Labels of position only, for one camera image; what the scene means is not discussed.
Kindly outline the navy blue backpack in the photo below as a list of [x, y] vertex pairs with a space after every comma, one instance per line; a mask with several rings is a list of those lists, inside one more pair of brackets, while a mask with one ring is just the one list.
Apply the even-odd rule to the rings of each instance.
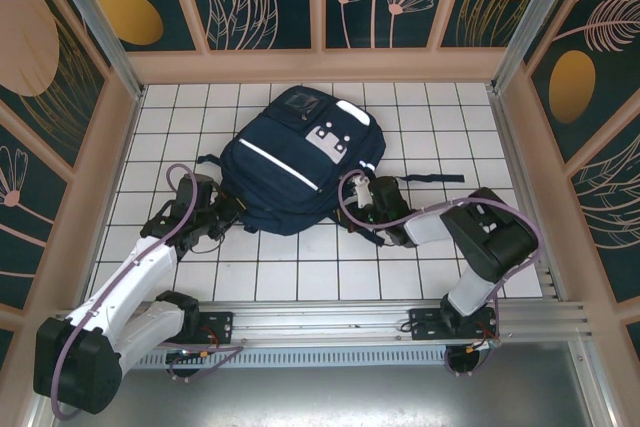
[[381, 245], [379, 236], [349, 224], [338, 187], [354, 170], [383, 177], [375, 170], [385, 150], [383, 130], [371, 114], [297, 85], [272, 100], [220, 155], [197, 161], [220, 168], [221, 190], [244, 204], [239, 221], [249, 232], [289, 236], [329, 218]]

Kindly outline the aluminium table side rail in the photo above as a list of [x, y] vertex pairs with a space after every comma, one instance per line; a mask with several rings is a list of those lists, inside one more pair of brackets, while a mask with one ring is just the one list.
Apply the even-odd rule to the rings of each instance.
[[79, 283], [73, 297], [73, 306], [78, 306], [84, 302], [85, 295], [90, 291], [96, 266], [99, 263], [101, 252], [106, 241], [109, 220], [112, 215], [112, 208], [115, 205], [119, 185], [124, 172], [126, 159], [133, 142], [136, 125], [139, 120], [144, 96], [146, 95], [146, 86], [142, 86], [142, 92], [132, 100], [129, 118], [125, 124], [126, 130], [122, 140], [120, 141], [115, 167], [108, 183], [109, 189], [103, 202], [102, 211], [98, 217], [94, 238], [90, 245], [86, 265], [79, 278]]
[[553, 248], [541, 216], [531, 176], [527, 170], [524, 150], [516, 135], [516, 130], [510, 119], [507, 105], [502, 100], [501, 95], [496, 93], [492, 86], [489, 86], [488, 97], [494, 111], [501, 140], [507, 150], [505, 156], [509, 158], [509, 168], [516, 177], [515, 183], [517, 184], [518, 199], [523, 202], [523, 210], [536, 222], [542, 235], [544, 252], [541, 254], [541, 259], [537, 262], [537, 269], [542, 272], [548, 272], [551, 277], [551, 284], [555, 292], [553, 297], [559, 302], [566, 302], [569, 300], [567, 291], [563, 284]]

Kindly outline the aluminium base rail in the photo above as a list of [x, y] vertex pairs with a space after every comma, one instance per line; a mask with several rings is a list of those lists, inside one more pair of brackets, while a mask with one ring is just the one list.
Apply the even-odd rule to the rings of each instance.
[[[202, 312], [234, 314], [232, 343], [248, 347], [405, 345], [409, 311], [437, 300], [204, 302]], [[498, 301], [502, 344], [576, 341], [592, 337], [584, 307], [556, 299]]]

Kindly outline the aluminium frame post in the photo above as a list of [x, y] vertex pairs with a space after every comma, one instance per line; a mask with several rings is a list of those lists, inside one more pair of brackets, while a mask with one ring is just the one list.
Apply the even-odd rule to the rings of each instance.
[[499, 96], [509, 85], [556, 2], [557, 0], [531, 0], [529, 2], [490, 82], [489, 92], [491, 94]]
[[97, 0], [73, 0], [128, 92], [138, 101], [142, 84]]

